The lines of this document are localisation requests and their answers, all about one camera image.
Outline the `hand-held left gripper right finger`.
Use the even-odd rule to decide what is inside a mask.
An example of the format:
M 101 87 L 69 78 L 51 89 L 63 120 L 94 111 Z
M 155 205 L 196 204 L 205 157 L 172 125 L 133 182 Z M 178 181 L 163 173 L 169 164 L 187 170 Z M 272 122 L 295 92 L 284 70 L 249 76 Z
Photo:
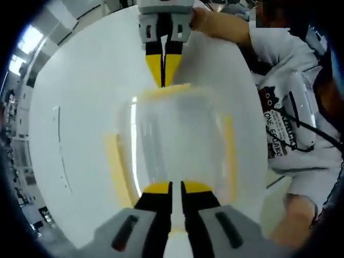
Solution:
M 209 186 L 182 181 L 181 197 L 194 257 L 269 256 L 260 226 L 232 206 L 221 206 Z

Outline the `person's right hand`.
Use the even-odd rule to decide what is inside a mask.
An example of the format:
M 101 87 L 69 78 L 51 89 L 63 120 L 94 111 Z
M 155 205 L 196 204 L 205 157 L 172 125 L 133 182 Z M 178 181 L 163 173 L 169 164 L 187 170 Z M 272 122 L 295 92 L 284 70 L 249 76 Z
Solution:
M 193 31 L 199 31 L 202 25 L 207 20 L 210 11 L 203 8 L 193 8 L 192 9 L 192 17 L 190 22 L 190 28 Z

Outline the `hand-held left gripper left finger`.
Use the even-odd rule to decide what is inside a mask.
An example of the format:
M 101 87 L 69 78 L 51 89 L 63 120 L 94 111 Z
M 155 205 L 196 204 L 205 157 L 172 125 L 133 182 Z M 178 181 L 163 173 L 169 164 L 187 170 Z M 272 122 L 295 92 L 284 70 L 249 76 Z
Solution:
M 171 231 L 172 186 L 149 185 L 133 208 L 96 229 L 94 257 L 163 257 Z

